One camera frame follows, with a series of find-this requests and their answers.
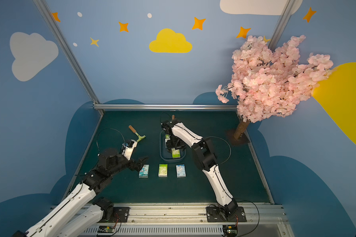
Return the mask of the teal red patterned tissue pack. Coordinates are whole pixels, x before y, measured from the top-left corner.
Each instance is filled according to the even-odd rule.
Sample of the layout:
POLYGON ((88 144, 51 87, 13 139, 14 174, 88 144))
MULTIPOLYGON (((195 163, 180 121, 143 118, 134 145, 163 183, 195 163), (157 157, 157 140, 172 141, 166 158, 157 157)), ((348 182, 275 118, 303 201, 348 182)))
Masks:
POLYGON ((149 177, 149 165, 144 165, 139 171, 139 178, 148 178, 149 177))

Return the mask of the blue star tissue pack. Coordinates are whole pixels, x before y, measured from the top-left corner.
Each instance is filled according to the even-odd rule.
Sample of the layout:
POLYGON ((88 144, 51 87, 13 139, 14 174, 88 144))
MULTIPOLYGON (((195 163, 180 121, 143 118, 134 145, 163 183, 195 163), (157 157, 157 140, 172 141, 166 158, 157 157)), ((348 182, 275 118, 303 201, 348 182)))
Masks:
POLYGON ((184 178, 187 176, 185 165, 176 165, 177 178, 184 178))

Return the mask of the green white tissue pack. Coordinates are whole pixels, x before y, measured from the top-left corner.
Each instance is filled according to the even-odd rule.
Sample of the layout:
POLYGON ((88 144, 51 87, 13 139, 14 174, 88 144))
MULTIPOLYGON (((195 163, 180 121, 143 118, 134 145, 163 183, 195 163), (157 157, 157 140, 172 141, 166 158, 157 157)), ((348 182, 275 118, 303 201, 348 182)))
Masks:
POLYGON ((158 177, 168 177, 168 165, 159 164, 158 177))

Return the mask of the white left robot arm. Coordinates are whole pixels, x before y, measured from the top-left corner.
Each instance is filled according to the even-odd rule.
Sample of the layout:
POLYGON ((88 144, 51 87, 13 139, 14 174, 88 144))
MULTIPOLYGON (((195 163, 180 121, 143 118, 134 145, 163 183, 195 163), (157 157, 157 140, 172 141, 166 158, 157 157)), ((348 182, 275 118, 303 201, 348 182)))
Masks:
POLYGON ((147 160, 143 157, 132 159, 138 142, 126 140, 121 150, 114 148, 99 152, 97 164, 84 175, 74 190, 47 216, 27 231, 16 231, 15 237, 77 237, 91 225, 99 222, 105 215, 114 216, 113 203, 99 198, 84 213, 75 215, 89 201, 101 193, 115 175, 125 169, 140 171, 147 160))

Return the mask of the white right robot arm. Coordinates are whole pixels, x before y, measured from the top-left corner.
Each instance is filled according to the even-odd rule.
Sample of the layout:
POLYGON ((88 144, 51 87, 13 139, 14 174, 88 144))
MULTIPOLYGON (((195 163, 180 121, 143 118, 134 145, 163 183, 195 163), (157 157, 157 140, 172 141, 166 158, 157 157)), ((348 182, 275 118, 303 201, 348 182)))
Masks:
POLYGON ((194 133, 176 118, 160 124, 165 134, 170 137, 166 142, 167 149, 179 150, 186 146, 191 148, 193 161, 209 180, 222 217, 232 217, 238 209, 238 204, 222 178, 211 139, 194 133))

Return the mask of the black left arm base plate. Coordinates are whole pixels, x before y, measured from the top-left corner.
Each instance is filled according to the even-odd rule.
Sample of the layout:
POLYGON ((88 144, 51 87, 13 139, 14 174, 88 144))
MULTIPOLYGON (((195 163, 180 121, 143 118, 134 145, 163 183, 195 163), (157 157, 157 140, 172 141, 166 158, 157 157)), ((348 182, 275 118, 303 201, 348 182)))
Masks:
POLYGON ((107 222, 122 222, 127 223, 129 217, 130 207, 110 207, 107 212, 107 222))

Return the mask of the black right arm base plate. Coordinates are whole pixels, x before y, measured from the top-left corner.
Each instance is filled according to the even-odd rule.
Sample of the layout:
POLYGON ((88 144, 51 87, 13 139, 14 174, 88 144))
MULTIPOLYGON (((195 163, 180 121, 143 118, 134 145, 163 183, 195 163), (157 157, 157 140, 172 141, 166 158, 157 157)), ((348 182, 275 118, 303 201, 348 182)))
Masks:
POLYGON ((210 223, 215 222, 247 222, 246 213, 244 208, 239 206, 234 214, 226 214, 218 206, 209 205, 206 207, 206 217, 207 221, 210 223))

